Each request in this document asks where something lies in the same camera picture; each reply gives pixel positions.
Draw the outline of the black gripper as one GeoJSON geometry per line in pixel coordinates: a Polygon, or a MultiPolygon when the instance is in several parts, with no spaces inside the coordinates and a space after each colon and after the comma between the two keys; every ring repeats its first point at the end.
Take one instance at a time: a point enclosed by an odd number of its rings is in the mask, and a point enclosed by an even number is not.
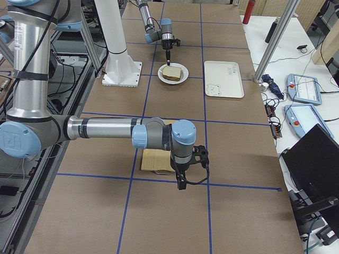
{"type": "Polygon", "coordinates": [[[179,164],[175,162],[172,158],[170,159],[170,165],[173,170],[178,171],[179,173],[176,174],[177,179],[177,188],[178,190],[185,190],[186,189],[186,177],[185,171],[189,169],[189,164],[179,164]]]}
{"type": "Polygon", "coordinates": [[[170,50],[172,49],[172,39],[162,40],[162,48],[166,50],[166,62],[169,66],[171,64],[171,53],[170,50]]]}

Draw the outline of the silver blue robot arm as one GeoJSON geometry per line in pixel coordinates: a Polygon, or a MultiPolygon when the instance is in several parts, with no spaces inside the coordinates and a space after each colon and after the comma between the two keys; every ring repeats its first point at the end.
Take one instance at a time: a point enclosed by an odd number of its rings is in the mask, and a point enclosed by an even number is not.
{"type": "Polygon", "coordinates": [[[171,153],[179,189],[185,189],[186,170],[195,163],[196,128],[188,120],[165,124],[124,118],[78,118],[52,115],[47,110],[50,33],[82,28],[80,1],[9,1],[14,20],[13,105],[1,125],[1,149],[9,156],[27,158],[58,142],[78,138],[129,138],[139,149],[171,153]]]}
{"type": "Polygon", "coordinates": [[[165,50],[166,63],[169,66],[171,63],[171,50],[176,40],[173,36],[172,20],[164,18],[158,24],[159,29],[156,29],[156,19],[151,17],[147,1],[136,1],[139,8],[141,18],[145,27],[145,40],[147,43],[152,43],[161,40],[162,48],[165,50]]]}

